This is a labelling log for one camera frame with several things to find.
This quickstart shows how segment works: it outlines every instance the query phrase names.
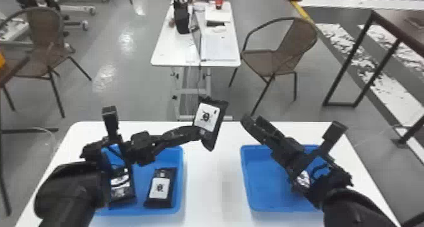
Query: white tabletop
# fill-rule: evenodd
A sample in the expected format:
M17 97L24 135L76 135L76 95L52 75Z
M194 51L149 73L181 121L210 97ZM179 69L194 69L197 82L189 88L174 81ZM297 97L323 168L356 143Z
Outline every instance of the white tabletop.
M208 3L196 2L196 6L203 6ZM223 8L230 10L231 4L225 2ZM189 7L189 12L192 16L192 7ZM199 23L201 32L210 32L206 28L206 21L204 19L204 12L195 11L197 22ZM204 67L239 67L240 57L236 57L233 61L200 61L199 51L196 48L194 39L191 33L182 35L179 34L175 27L169 27L169 21L174 17L174 7L171 5L168 13L163 21L162 29L156 43L155 50L150 59L153 66L162 67L186 67L198 66L199 63ZM230 45L233 45L232 50L239 51L237 43L237 36L235 34L234 19L231 17L231 22L226 23L226 31L228 32L228 39L231 40Z
M211 1L210 3L196 2L196 7L204 8L207 4L214 4L214 3L213 1ZM227 45L232 45L232 48L227 50L231 50L232 51L231 55L236 55L236 57L234 58L234 60L231 60L231 61L209 61L209 60L202 61L201 65L204 67L234 68L234 67L239 67L241 65L240 56L239 56L240 54L239 43L237 42L237 35L235 34L234 17L233 17L233 10L231 8L231 3L228 1L225 1L222 6L222 10L226 12L231 12L231 20L230 22L225 23L225 32L223 33L227 36L227 39L230 41ZM197 18L197 22L199 23L199 27L200 27L200 31L202 35L205 33L207 34L216 33L212 30L212 27L206 26L204 11L196 11L196 18Z
M150 134L189 122L120 122L124 140L147 130ZM302 144L320 144L329 122L273 122L286 136ZM106 136L103 122L78 122L71 126L46 169L16 226L38 226L33 201L41 183L60 164L79 161L83 146ZM167 216L95 216L90 226L323 226L322 213L278 213L251 211L244 188L240 147L257 144L239 122L224 122L215 150L203 148L199 141L182 145L184 149L184 192L181 209ZM353 189L371 198L398 226L396 218L360 161L346 136L331 150L336 163L350 172Z

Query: blue tray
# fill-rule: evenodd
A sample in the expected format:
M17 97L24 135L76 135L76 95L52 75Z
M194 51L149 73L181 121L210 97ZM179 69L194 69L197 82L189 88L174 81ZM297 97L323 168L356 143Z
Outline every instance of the blue tray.
M121 165L117 159L111 158L113 154L109 156L110 162L117 165ZM113 209L108 209L107 207L99 209L96 211L96 215L99 216L115 216L115 215L146 215L146 214L174 214L176 213L181 206L182 198L182 181L183 181L183 152L180 146L174 148L164 149L158 156L156 156L156 161L149 165L140 167L138 165L133 165L134 173L134 184L136 189L137 202L128 206L115 207ZM153 177L153 172L157 168L177 168L177 176L174 182L174 191L172 196L172 208L167 209L150 209L143 206L144 201L146 200L147 193L150 189L151 178Z
M317 146L305 145L309 153ZM312 212L313 205L300 194L291 191L287 172L271 157L267 146L250 145L240 149L244 186L249 206L254 211ZM307 168L310 173L325 161L318 157ZM315 177L327 173L328 168L316 172Z

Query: gray floor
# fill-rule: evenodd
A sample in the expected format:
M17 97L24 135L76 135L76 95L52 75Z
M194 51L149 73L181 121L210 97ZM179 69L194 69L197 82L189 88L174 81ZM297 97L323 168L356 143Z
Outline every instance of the gray floor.
M4 217L0 206L0 226L13 226L33 189L60 144L69 126L81 120L100 120L105 105L117 105L121 120L174 120L170 103L170 70L150 65L150 57L162 27L170 0L138 0L146 13L134 14L127 0L90 3L98 8L94 17L71 14L73 19L88 18L91 30L69 30L68 42L76 49L77 61L93 77L93 82L66 62L58 69L58 81L66 118L60 118L50 85L45 81L12 79L9 92L17 112L2 98L2 125L12 127L58 127L53 144L48 134L3 136L5 179L13 205L13 215ZM273 18L297 15L283 0L229 0L232 2L239 46L255 26ZM0 0L0 10L18 9L13 0ZM251 47L276 47L286 26L274 25L252 37ZM350 127L347 132L365 166L400 221L424 209L420 187L424 186L424 167L408 149L398 149L389 124L368 99L357 109L322 108L321 102L340 64L318 41L298 65L298 100L292 102L293 80L282 76L274 83L257 115L275 121L332 121ZM230 102L228 114L240 119L250 112L264 83L245 65L234 84L227 88L232 70L213 71L213 96ZM360 91L349 76L334 99L351 100Z

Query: wicker chair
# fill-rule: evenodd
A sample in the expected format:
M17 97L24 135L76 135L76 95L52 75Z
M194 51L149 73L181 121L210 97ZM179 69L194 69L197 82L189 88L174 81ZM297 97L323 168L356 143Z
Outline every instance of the wicker chair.
M58 77L60 75L54 70L54 68L66 59L69 59L87 77L88 80L91 81L91 77L71 57L71 55L75 53L75 50L70 46L65 46L63 34L64 23L60 13L54 9L45 7L26 8L7 17L0 24L0 29L4 27L8 21L20 15L26 17L29 24L30 37L33 42L33 47L28 51L30 60L15 74L15 76L49 80L56 97L59 111L62 117L65 118L63 106L52 74L55 74ZM11 109L15 110L11 100L9 100L9 104L11 105Z
M254 32L270 24L286 20L290 20L293 23L281 41L280 46L276 50L246 50L247 42ZM296 65L299 63L304 53L314 46L317 39L317 30L315 29L315 26L311 22L297 17L284 17L271 20L253 29L247 34L240 57L266 83L265 89L262 91L261 96L256 102L251 115L254 115L258 105L268 90L269 85L277 76L293 74L293 100L296 100ZM238 68L234 70L228 87L231 87L237 70Z

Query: black bag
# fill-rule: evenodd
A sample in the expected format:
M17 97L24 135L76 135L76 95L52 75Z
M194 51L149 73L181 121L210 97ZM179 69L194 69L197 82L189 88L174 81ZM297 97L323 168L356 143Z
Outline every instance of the black bag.
M177 31L180 34L190 33L189 31L189 10L188 3L184 0L174 0L174 19Z

